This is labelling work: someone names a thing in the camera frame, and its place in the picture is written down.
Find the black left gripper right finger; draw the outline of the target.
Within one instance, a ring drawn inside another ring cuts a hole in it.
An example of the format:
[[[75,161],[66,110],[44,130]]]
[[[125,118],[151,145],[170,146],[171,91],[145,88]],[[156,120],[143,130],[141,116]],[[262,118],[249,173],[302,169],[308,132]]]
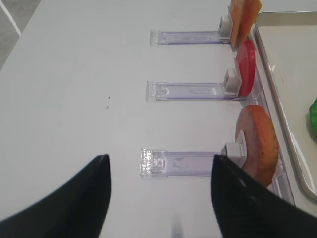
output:
[[[215,155],[211,202],[224,238],[315,238],[316,217],[279,198],[229,158]]]

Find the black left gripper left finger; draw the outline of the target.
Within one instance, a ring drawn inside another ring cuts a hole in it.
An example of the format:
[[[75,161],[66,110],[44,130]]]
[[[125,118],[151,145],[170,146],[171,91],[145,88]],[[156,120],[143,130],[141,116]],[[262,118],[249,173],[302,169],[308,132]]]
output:
[[[110,159],[99,155],[72,179],[0,222],[2,238],[98,238],[110,203]]]

